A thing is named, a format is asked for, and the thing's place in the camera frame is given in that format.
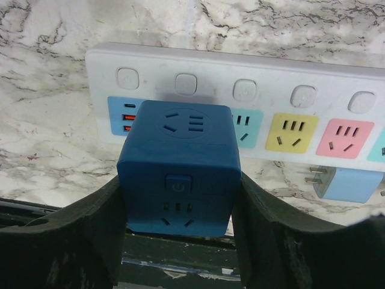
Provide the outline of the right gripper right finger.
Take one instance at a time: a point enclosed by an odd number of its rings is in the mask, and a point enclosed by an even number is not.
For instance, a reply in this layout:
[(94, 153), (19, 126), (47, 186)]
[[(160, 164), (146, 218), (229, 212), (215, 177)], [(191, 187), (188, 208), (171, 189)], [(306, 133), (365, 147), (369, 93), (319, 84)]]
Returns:
[(384, 216), (349, 226), (287, 204), (243, 176), (232, 211), (246, 288), (383, 288)]

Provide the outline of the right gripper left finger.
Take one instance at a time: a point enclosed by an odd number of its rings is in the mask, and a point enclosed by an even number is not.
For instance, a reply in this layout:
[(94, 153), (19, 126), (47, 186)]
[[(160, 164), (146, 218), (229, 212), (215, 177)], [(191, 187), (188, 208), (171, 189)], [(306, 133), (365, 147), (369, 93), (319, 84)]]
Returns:
[(112, 288), (126, 232), (118, 178), (24, 226), (1, 229), (1, 288)]

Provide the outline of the dark blue cube socket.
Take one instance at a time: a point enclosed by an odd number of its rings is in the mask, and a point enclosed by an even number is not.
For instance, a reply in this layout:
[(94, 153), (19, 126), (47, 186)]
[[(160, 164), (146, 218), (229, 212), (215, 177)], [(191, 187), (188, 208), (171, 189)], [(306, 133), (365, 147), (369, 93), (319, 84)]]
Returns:
[(144, 101), (117, 171), (130, 230), (223, 236), (241, 182), (230, 108)]

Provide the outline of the white multicolour power strip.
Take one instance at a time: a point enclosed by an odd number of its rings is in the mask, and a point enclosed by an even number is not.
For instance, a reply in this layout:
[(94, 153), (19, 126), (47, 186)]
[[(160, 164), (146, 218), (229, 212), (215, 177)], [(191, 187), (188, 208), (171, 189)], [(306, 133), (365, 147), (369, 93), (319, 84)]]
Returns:
[(384, 170), (383, 69), (124, 43), (85, 63), (104, 142), (124, 142), (146, 99), (216, 104), (243, 157)]

